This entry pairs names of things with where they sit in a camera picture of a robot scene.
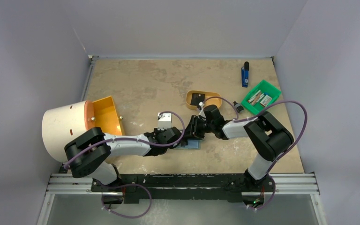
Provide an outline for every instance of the wall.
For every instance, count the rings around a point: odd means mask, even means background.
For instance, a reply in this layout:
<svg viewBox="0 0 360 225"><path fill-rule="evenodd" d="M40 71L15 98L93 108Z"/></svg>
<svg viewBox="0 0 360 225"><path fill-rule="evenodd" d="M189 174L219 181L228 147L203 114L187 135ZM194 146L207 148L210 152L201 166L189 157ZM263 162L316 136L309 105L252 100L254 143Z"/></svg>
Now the wall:
<svg viewBox="0 0 360 225"><path fill-rule="evenodd" d="M309 113L299 144L331 224L360 224L360 1L308 0L275 65L286 99ZM302 112L288 106L295 132Z"/></svg>
<svg viewBox="0 0 360 225"><path fill-rule="evenodd" d="M88 54L270 57L307 0L62 0Z"/></svg>
<svg viewBox="0 0 360 225"><path fill-rule="evenodd" d="M0 224L37 222L59 168L42 116L80 100L88 60L56 0L0 0Z"/></svg>

